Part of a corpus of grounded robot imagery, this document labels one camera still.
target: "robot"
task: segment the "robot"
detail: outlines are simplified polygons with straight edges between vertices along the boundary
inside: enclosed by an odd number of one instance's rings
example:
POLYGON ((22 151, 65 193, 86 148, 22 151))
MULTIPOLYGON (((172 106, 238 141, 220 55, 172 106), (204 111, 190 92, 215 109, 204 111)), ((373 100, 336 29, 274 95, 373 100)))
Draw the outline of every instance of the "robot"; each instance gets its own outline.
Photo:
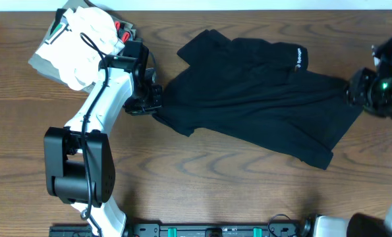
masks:
MULTIPOLYGON (((272 218, 267 225, 128 224, 112 197, 115 168, 108 137, 122 108, 131 115, 155 113, 161 107, 162 88, 155 84, 155 70, 146 69, 150 53, 142 42, 127 41, 120 55, 103 56, 89 37, 81 37, 99 53, 99 73, 105 73, 105 80, 96 83, 63 128, 48 129, 44 149, 48 193, 77 209, 89 225, 53 226, 49 236, 392 236, 392 206, 385 220, 359 213, 350 220, 320 215, 303 221, 272 218), (68 159, 77 153, 83 154, 83 162, 68 159)), ((347 86, 346 101, 375 116, 392 118, 392 37, 372 49, 377 70, 359 70, 347 86)))

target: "cable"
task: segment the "cable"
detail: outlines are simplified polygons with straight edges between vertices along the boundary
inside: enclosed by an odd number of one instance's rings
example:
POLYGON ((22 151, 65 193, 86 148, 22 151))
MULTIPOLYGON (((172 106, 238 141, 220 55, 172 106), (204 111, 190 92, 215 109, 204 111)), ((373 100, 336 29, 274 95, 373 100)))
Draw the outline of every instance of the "cable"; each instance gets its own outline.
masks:
MULTIPOLYGON (((274 220, 274 218, 276 218, 276 217, 286 217, 286 218, 288 218, 288 220, 290 220, 291 221, 291 218, 289 218, 287 215, 285 215, 285 214, 276 214, 276 215, 274 215, 270 220, 269 220, 269 222, 267 223, 267 231, 269 231, 269 233, 272 235, 272 236, 274 236, 274 237, 279 237, 279 236, 277 236, 275 233, 273 233, 271 230, 270 230, 270 222, 272 222, 273 220, 274 220)), ((295 234, 293 234, 293 235, 290 235, 290 236, 288 236, 288 237, 293 237, 293 236, 296 236, 298 234, 298 227, 297 226, 295 226, 295 234)))
POLYGON ((89 219, 89 217, 90 217, 90 211, 92 210, 92 203, 93 203, 92 179, 90 177, 90 167, 89 167, 87 143, 86 143, 86 127, 87 127, 87 123, 89 122, 89 116, 90 116, 90 113, 92 112, 92 109, 95 107, 95 105, 98 102, 99 98, 101 97, 103 91, 105 90, 105 88, 108 85, 109 73, 108 73, 108 67, 107 67, 105 58, 103 57, 103 53, 99 50, 99 48, 96 46, 96 44, 85 33, 80 33, 80 38, 82 38, 84 43, 86 43, 92 49, 95 49, 98 52, 99 56, 101 57, 103 67, 105 69, 105 81, 102 84, 102 88, 98 92, 98 94, 96 95, 92 104, 90 104, 89 109, 86 112, 86 114, 83 116, 82 134, 81 134, 82 141, 81 142, 82 142, 82 151, 83 151, 83 160, 84 160, 84 170, 86 171, 86 181, 88 183, 88 207, 81 212, 80 216, 82 217, 82 220, 85 221, 85 220, 89 219))

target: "folded garment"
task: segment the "folded garment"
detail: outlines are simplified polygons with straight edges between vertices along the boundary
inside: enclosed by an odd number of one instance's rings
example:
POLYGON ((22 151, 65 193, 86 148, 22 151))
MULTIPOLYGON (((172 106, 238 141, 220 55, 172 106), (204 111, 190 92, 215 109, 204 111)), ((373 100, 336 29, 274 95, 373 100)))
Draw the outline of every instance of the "folded garment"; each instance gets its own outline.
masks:
POLYGON ((117 54, 124 43, 117 36, 113 19, 97 8, 67 9, 49 39, 36 51, 58 69, 60 79, 73 90, 82 90, 99 80, 98 52, 81 38, 85 33, 105 54, 117 54))
POLYGON ((190 66, 166 87, 154 118, 185 136, 208 128, 326 169, 362 112, 344 102, 346 81, 306 70, 307 49, 297 44, 206 30, 178 56, 190 66))

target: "wooden table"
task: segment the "wooden table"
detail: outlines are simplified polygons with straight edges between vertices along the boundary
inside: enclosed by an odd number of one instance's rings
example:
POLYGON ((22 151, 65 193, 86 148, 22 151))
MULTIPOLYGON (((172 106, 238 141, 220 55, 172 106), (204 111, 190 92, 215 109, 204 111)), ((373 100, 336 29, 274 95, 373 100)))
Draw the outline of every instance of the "wooden table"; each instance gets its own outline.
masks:
MULTIPOLYGON (((121 12, 154 52, 166 85, 187 65, 177 50, 204 29, 229 38, 299 43, 310 70, 350 78, 373 68, 372 44, 392 35, 392 11, 121 12)), ((47 236, 81 223, 49 196, 43 135, 86 94, 39 76, 27 61, 54 13, 0 13, 0 236, 47 236)), ((277 213, 384 218, 392 202, 392 120, 363 114, 326 171, 206 129, 184 137, 152 117, 121 113, 110 137, 114 197, 135 219, 164 223, 266 222, 277 213)))

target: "green strip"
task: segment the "green strip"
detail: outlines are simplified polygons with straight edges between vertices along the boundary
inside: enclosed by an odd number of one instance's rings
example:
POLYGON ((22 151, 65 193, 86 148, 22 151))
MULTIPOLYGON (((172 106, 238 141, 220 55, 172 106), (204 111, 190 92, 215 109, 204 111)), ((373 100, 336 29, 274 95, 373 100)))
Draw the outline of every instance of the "green strip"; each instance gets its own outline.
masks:
POLYGON ((177 229, 168 228, 168 237, 177 237, 177 229))
POLYGON ((261 228, 253 228, 253 237, 262 237, 262 229, 261 228))

